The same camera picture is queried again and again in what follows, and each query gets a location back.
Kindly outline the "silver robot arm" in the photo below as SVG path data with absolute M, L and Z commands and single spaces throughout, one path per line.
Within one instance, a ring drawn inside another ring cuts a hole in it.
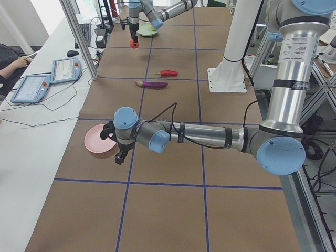
M 143 38 L 139 49 L 127 49 L 126 34 L 117 29 L 101 69 L 99 117 L 132 107 L 146 120 L 257 129 L 262 118 L 249 84 L 243 93 L 210 92 L 208 86 L 207 69 L 219 62 L 231 20 L 226 8 L 197 8 L 169 21 L 154 38 Z M 201 171 L 212 183 L 222 175 L 287 175 L 302 166 L 299 142 L 273 136 L 266 144 L 271 151 L 264 166 L 247 152 L 188 140 L 173 140 L 162 153 L 137 144 L 125 163 L 132 166 L 132 181 L 161 183 L 196 183 Z
M 176 4 L 156 11 L 153 6 L 153 1 L 129 1 L 129 14 L 126 19 L 120 20 L 120 24 L 123 30 L 125 30 L 126 26 L 129 26 L 131 34 L 130 46 L 131 48 L 138 48 L 139 40 L 137 32 L 139 30 L 139 20 L 141 12 L 144 12 L 152 27 L 155 30 L 159 30 L 163 26 L 163 23 L 165 21 L 176 17 L 183 12 L 191 10 L 196 6 L 196 4 L 197 1 L 194 0 L 181 0 L 178 1 Z

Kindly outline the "person hand at desk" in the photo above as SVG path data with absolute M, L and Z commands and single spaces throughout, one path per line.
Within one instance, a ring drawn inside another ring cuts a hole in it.
M 15 69 L 25 68 L 32 62 L 32 60 L 33 59 L 30 57 L 19 57 L 18 59 L 13 61 L 12 64 Z

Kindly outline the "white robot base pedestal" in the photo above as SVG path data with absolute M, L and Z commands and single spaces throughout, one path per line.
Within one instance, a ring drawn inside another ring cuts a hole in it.
M 262 7 L 261 0 L 236 2 L 223 60 L 216 68 L 207 70 L 210 92 L 247 92 L 243 70 L 245 49 Z

